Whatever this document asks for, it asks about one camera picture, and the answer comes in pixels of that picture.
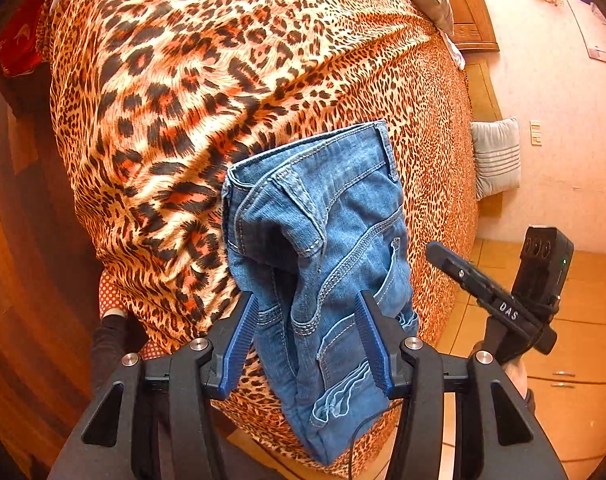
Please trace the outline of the person right hand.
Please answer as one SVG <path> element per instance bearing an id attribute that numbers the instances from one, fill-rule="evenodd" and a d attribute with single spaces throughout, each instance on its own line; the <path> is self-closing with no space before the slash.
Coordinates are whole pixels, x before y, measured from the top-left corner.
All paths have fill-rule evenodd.
<path id="1" fill-rule="evenodd" d="M 506 376 L 512 381 L 524 399 L 528 396 L 528 374 L 526 364 L 521 358 L 513 359 L 502 366 Z"/>

